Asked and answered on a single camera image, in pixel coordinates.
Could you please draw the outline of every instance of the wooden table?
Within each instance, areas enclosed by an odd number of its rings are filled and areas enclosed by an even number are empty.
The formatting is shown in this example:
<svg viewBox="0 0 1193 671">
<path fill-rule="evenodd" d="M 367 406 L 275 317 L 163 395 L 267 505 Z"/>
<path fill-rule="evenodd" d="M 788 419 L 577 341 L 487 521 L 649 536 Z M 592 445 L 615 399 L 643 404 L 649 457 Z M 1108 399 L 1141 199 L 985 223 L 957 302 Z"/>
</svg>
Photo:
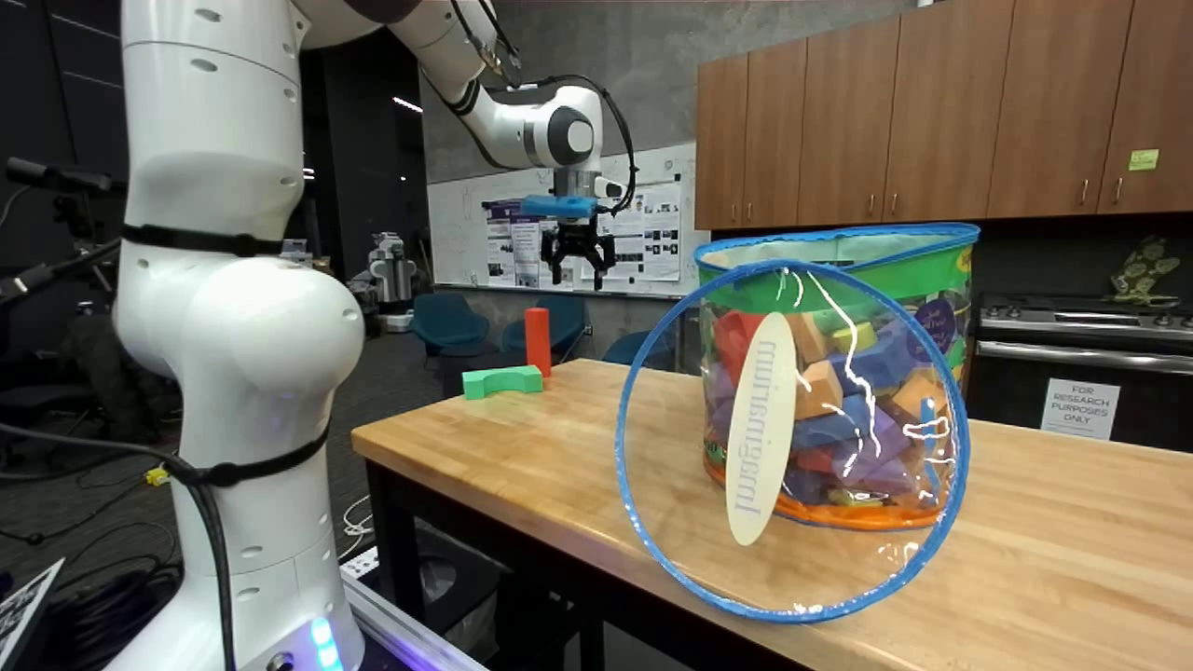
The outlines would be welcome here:
<svg viewBox="0 0 1193 671">
<path fill-rule="evenodd" d="M 610 621 L 690 665 L 747 652 L 756 652 L 755 665 L 808 666 L 1193 665 L 1193 454 L 972 421 L 962 517 L 912 587 L 839 621 L 756 628 L 706 609 L 643 553 L 615 491 L 610 429 L 623 378 L 623 367 L 572 360 L 546 395 L 449 399 L 354 429 L 354 450 L 371 457 L 379 559 L 415 567 L 412 554 L 394 554 L 407 548 L 403 515 L 453 507 L 456 533 L 487 536 L 484 553 L 592 600 Z M 720 587 L 730 573 L 747 593 L 760 578 L 771 580 L 760 600 L 797 588 L 788 578 L 806 580 L 814 544 L 792 544 L 797 553 L 788 559 L 756 548 L 777 567 L 756 567 L 756 554 L 747 567 L 720 554 L 722 521 L 694 524 L 706 495 L 717 500 L 700 474 L 699 378 L 643 378 L 629 454 L 647 515 L 665 515 L 649 521 L 659 521 L 668 553 L 690 554 L 694 572 L 711 572 L 706 578 Z"/>
</svg>

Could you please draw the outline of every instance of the floor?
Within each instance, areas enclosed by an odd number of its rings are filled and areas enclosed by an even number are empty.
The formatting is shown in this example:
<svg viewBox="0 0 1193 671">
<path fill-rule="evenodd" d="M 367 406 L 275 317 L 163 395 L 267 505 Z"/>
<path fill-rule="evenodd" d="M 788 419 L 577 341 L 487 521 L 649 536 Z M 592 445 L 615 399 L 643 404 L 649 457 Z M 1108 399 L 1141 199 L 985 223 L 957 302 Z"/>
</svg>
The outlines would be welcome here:
<svg viewBox="0 0 1193 671">
<path fill-rule="evenodd" d="M 435 368 L 415 334 L 379 334 L 367 342 L 331 414 L 330 486 L 340 553 L 371 544 L 371 536 L 363 536 L 363 517 L 371 515 L 363 500 L 367 465 L 347 445 L 351 429 L 435 404 L 439 390 Z M 122 572 L 154 573 L 178 563 L 169 490 L 141 486 L 141 457 L 90 465 L 90 450 L 51 450 L 51 464 L 72 465 L 74 474 L 39 486 L 0 486 L 0 572 L 8 572 L 15 587 L 51 559 L 67 559 L 56 600 L 77 600 Z M 668 671 L 679 665 L 608 630 L 608 666 Z"/>
</svg>

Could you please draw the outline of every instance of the stainless steel oven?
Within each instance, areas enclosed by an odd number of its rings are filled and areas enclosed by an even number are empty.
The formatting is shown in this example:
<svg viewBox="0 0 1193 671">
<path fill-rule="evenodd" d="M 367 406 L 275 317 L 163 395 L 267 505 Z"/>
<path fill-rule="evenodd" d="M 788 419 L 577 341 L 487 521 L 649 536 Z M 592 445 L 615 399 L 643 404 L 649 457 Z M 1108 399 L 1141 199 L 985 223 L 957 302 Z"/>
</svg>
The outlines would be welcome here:
<svg viewBox="0 0 1193 671">
<path fill-rule="evenodd" d="M 971 414 L 1193 450 L 1193 310 L 982 298 Z"/>
</svg>

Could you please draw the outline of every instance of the wooden countertop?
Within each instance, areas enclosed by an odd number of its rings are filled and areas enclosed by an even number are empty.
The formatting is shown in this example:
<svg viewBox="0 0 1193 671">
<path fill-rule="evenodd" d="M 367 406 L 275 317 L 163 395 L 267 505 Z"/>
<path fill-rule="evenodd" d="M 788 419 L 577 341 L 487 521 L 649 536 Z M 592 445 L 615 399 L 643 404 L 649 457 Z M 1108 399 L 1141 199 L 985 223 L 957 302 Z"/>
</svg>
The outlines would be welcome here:
<svg viewBox="0 0 1193 671">
<path fill-rule="evenodd" d="M 623 378 L 572 360 L 546 395 L 449 399 L 363 426 L 354 450 L 808 666 L 1193 665 L 1193 454 L 971 421 L 962 517 L 912 587 L 844 621 L 756 628 L 706 609 L 643 553 L 615 490 Z M 848 597 L 922 536 L 771 521 L 751 553 L 722 539 L 699 378 L 639 379 L 629 454 L 665 553 L 756 605 Z"/>
</svg>

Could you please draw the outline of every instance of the cabinet door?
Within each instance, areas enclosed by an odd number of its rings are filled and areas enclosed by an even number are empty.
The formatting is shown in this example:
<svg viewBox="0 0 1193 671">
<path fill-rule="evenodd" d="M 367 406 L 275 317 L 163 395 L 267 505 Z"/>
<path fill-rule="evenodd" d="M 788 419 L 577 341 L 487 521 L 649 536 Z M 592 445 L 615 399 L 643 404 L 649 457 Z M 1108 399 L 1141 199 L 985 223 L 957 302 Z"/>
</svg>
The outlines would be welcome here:
<svg viewBox="0 0 1193 671">
<path fill-rule="evenodd" d="M 1129 9 L 1129 0 L 1013 4 L 993 216 L 1095 209 Z"/>
<path fill-rule="evenodd" d="M 699 226 L 743 226 L 747 56 L 699 71 Z"/>
<path fill-rule="evenodd" d="M 747 63 L 747 226 L 797 223 L 806 42 Z"/>
<path fill-rule="evenodd" d="M 879 216 L 900 22 L 808 42 L 797 209 L 806 223 Z"/>
<path fill-rule="evenodd" d="M 985 213 L 1012 13 L 1013 0 L 955 0 L 900 16 L 890 219 Z"/>
<path fill-rule="evenodd" d="M 1193 209 L 1193 0 L 1139 0 L 1114 133 L 1105 174 L 1105 209 Z"/>
</svg>

